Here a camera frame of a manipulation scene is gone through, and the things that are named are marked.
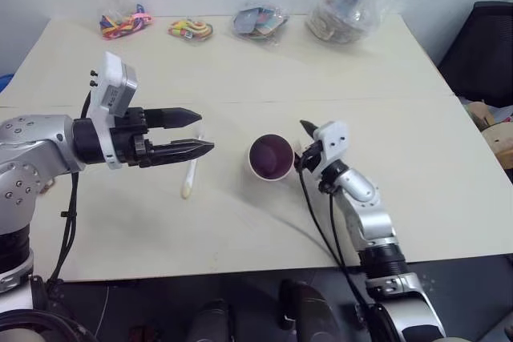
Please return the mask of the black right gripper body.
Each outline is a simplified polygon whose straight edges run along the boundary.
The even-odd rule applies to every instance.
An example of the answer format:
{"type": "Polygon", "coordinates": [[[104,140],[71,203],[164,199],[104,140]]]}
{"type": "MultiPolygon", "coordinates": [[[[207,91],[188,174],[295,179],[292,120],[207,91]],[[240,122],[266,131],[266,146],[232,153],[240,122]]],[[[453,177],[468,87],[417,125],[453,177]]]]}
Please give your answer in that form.
{"type": "Polygon", "coordinates": [[[321,162],[323,146],[321,141],[314,141],[301,152],[295,152],[295,170],[308,170],[313,173],[321,162]]]}

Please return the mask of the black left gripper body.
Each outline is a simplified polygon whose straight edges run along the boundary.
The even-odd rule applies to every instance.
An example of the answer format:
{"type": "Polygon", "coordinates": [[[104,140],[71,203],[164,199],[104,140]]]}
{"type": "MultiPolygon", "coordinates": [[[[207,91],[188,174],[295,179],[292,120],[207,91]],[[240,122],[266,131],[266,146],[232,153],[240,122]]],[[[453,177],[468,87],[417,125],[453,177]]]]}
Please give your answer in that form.
{"type": "Polygon", "coordinates": [[[154,127],[156,111],[129,107],[122,117],[115,117],[110,129],[115,155],[121,163],[141,168],[151,167],[152,144],[144,136],[154,127]]]}

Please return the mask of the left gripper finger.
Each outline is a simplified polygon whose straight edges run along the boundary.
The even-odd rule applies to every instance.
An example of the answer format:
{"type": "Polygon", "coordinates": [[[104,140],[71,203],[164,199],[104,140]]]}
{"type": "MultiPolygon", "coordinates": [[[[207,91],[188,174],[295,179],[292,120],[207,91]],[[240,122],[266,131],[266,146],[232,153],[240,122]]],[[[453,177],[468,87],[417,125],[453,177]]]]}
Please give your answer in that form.
{"type": "Polygon", "coordinates": [[[200,114],[182,107],[146,109],[144,111],[144,125],[147,129],[181,128],[198,122],[201,119],[202,116],[200,114]]]}
{"type": "Polygon", "coordinates": [[[145,168],[187,162],[206,155],[214,146],[202,139],[180,139],[164,145],[153,145],[146,139],[143,152],[136,156],[136,164],[145,168]]]}

